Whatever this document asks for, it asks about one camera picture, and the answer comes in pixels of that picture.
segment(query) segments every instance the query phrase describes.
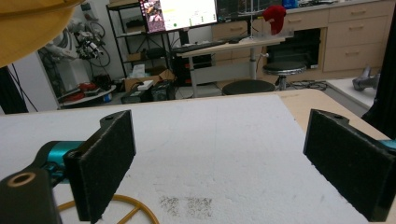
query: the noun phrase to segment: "box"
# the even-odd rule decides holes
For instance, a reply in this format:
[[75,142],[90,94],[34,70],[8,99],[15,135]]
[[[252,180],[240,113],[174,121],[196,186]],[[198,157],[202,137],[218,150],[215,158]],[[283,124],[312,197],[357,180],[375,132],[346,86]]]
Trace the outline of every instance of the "box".
[[136,84],[144,82],[146,80],[153,80],[153,85],[162,80],[175,80],[175,75],[171,70],[164,66],[157,66],[153,68],[146,69],[147,73],[150,73],[150,77],[140,77],[140,78],[125,78],[125,91],[130,91]]

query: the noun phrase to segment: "stool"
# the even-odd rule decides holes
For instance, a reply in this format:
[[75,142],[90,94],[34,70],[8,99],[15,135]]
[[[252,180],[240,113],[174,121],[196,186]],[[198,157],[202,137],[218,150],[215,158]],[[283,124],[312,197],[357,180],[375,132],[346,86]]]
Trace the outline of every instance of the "stool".
[[240,80],[227,84],[223,87],[222,93],[224,95],[237,95],[257,92],[274,91],[275,86],[269,82],[262,80]]
[[300,74],[305,70],[305,64],[296,62],[268,63],[262,68],[262,71],[268,75],[279,76],[280,91],[286,89],[286,76]]

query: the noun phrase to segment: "drawer handle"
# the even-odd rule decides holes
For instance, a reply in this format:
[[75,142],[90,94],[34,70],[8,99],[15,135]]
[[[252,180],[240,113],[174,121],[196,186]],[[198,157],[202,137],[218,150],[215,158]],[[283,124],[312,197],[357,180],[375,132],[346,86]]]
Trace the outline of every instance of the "drawer handle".
[[299,21],[302,21],[303,19],[288,19],[288,22],[299,22]]
[[349,51],[349,52],[346,52],[346,56],[358,55],[360,53],[361,52],[359,50]]
[[349,26],[349,30],[353,31],[353,30],[361,30],[363,29],[364,25],[360,24],[360,25],[356,25],[356,26]]
[[353,16],[356,16],[356,15],[359,15],[359,14],[366,13],[366,11],[367,11],[367,9],[356,10],[356,11],[354,10],[354,11],[351,11],[350,14],[352,14]]
[[239,26],[239,27],[231,27],[230,30],[231,31],[236,31],[236,30],[242,30],[243,27]]

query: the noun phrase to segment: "yellow object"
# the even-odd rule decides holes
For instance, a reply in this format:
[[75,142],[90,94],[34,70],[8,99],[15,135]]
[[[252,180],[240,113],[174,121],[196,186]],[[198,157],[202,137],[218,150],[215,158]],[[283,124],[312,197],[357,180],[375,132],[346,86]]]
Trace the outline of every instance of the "yellow object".
[[[129,219],[131,219],[131,217],[136,214],[139,210],[142,210],[144,213],[146,213],[146,215],[148,216],[148,218],[151,220],[151,222],[153,224],[159,224],[160,222],[158,221],[158,219],[155,217],[154,213],[152,213],[152,211],[143,203],[139,202],[136,199],[124,196],[124,195],[118,195],[115,194],[113,196],[113,201],[120,201],[120,202],[124,202],[124,203],[129,203],[134,205],[134,209],[131,210],[131,212],[129,212],[122,220],[120,220],[118,222],[118,224],[123,224],[126,223]],[[58,206],[59,211],[63,211],[66,210],[68,208],[74,207],[76,206],[75,202],[68,202],[68,203],[63,203],[61,205]]]
[[84,0],[0,1],[0,67],[44,47]]

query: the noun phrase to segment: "yellow cable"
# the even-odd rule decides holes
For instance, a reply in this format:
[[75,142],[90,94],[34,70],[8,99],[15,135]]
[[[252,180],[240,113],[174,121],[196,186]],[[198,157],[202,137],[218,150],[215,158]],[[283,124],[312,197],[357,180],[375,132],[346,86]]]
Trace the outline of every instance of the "yellow cable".
[[[124,202],[124,203],[129,203],[131,205],[134,205],[134,209],[131,210],[131,212],[129,212],[125,217],[122,218],[122,220],[120,220],[118,222],[118,224],[124,224],[126,223],[129,219],[132,218],[132,216],[134,214],[136,214],[139,210],[142,210],[144,213],[146,213],[146,215],[148,215],[148,218],[151,220],[151,222],[153,224],[159,224],[160,222],[158,221],[158,219],[155,217],[154,213],[143,203],[139,202],[136,199],[124,196],[124,195],[118,195],[115,194],[113,196],[113,201],[120,201],[120,202]],[[66,209],[69,209],[71,207],[76,206],[76,203],[74,201],[68,202],[68,203],[63,203],[61,205],[58,206],[59,211],[64,211]]]

